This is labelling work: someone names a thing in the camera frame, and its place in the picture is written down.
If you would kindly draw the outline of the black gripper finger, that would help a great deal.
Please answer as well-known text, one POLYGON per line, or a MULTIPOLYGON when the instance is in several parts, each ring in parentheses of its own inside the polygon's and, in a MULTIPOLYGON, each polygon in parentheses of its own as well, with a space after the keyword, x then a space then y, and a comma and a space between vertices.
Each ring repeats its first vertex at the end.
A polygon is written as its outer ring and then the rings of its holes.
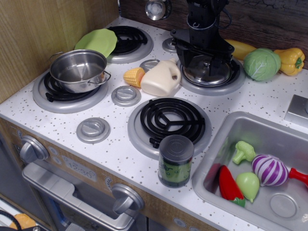
POLYGON ((204 49, 198 48, 189 43, 176 43, 175 47, 178 58, 183 67, 188 67, 194 57, 205 53, 204 49))
POLYGON ((213 56, 210 61, 210 76, 226 76, 228 70, 226 68, 226 60, 222 56, 213 56))

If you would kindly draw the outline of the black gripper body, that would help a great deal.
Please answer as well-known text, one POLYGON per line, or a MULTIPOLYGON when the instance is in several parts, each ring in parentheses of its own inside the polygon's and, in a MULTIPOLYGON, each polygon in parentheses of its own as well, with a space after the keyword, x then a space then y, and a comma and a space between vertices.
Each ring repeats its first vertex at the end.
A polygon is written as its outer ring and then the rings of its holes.
POLYGON ((205 50, 203 55, 222 56, 226 63, 231 63, 234 47, 224 40, 219 30, 219 23, 214 23, 209 27, 198 28, 197 24, 189 25, 188 29, 173 29, 170 34, 176 43, 189 43, 205 50))

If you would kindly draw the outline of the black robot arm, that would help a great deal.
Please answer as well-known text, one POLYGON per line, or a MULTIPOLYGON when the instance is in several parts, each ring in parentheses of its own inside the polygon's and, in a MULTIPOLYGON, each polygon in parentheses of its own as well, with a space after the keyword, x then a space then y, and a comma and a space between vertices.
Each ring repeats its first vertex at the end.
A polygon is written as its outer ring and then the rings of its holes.
POLYGON ((220 13, 224 12, 228 0, 188 0, 187 29, 174 29, 173 37, 180 63, 189 67, 193 58, 204 55, 210 59, 209 75, 213 76, 223 64, 230 64, 234 47, 224 40, 219 30, 220 13))

